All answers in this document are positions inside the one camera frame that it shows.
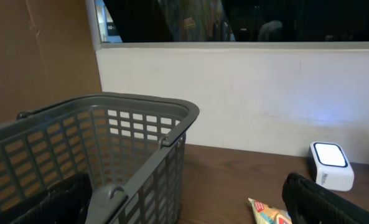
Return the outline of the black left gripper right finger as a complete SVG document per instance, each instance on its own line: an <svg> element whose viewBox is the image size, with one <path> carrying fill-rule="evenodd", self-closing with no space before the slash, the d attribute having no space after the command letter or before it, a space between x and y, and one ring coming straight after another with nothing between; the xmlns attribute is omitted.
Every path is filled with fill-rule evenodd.
<svg viewBox="0 0 369 224"><path fill-rule="evenodd" d="M298 173L290 173L282 198L295 224L369 224L369 212Z"/></svg>

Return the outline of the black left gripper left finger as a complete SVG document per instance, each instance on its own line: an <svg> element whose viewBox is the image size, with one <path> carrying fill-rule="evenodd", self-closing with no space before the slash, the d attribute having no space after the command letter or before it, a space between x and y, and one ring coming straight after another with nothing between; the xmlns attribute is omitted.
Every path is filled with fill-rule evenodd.
<svg viewBox="0 0 369 224"><path fill-rule="evenodd" d="M92 196L87 173L75 174L0 213L0 224L84 224Z"/></svg>

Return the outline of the yellow snack chip bag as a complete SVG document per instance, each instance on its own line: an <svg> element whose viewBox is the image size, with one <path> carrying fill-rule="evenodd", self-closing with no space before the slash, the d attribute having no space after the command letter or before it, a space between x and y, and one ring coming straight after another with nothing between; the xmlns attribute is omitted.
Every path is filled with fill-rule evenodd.
<svg viewBox="0 0 369 224"><path fill-rule="evenodd" d="M291 224L288 212L248 198L257 224Z"/></svg>

